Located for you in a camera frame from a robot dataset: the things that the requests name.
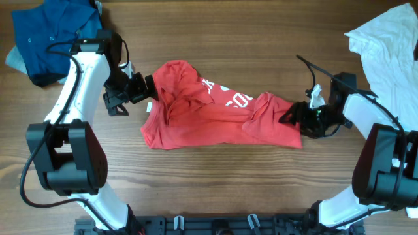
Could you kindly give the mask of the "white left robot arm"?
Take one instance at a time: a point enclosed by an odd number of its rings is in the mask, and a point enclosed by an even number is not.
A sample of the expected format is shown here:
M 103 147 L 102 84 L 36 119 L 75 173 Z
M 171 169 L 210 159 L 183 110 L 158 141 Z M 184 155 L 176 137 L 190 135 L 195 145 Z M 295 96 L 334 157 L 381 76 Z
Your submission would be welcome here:
M 91 127 L 99 99 L 110 116 L 125 116 L 126 103 L 158 97 L 151 76 L 121 62 L 127 52 L 126 42 L 113 32 L 72 42 L 66 54 L 71 67 L 56 105 L 26 132 L 26 164 L 35 167 L 42 187 L 63 204 L 83 207 L 92 218 L 92 231 L 100 234 L 145 232 L 109 186 L 107 158 Z

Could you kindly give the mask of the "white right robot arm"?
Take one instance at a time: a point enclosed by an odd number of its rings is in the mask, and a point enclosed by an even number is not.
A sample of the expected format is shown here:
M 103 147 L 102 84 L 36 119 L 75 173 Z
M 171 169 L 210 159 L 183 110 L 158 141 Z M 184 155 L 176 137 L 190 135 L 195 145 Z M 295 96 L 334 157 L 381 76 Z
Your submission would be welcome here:
M 299 125 L 304 136 L 328 137 L 330 127 L 356 126 L 366 142 L 351 185 L 319 200 L 295 219 L 305 234 L 356 234 L 363 219 L 377 213 L 417 209 L 417 131 L 404 126 L 371 91 L 357 89 L 354 74 L 331 77 L 330 97 L 319 84 L 307 90 L 309 102 L 296 102 L 279 119 Z

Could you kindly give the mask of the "red t-shirt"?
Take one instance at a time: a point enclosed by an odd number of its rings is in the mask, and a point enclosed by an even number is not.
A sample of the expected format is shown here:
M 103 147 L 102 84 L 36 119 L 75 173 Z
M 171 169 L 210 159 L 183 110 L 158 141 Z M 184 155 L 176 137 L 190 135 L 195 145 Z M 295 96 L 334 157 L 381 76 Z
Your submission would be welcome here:
M 141 127 L 152 149 L 214 144 L 301 148 L 298 125 L 279 118 L 291 107 L 269 92 L 253 98 L 203 77 L 187 61 L 169 61 L 153 74 L 158 98 Z

